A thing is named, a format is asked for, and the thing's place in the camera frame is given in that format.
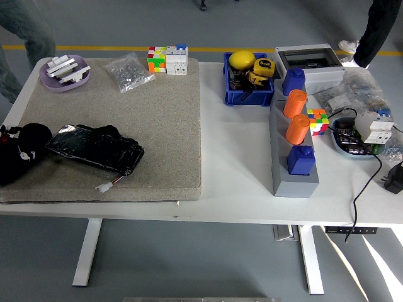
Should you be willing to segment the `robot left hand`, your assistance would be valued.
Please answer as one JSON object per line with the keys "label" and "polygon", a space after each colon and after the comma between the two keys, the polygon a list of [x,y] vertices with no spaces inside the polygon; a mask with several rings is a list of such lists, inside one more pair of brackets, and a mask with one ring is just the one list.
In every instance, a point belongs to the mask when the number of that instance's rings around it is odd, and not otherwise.
{"label": "robot left hand", "polygon": [[35,148],[29,142],[31,124],[1,127],[1,157],[13,162],[29,162],[36,159]]}

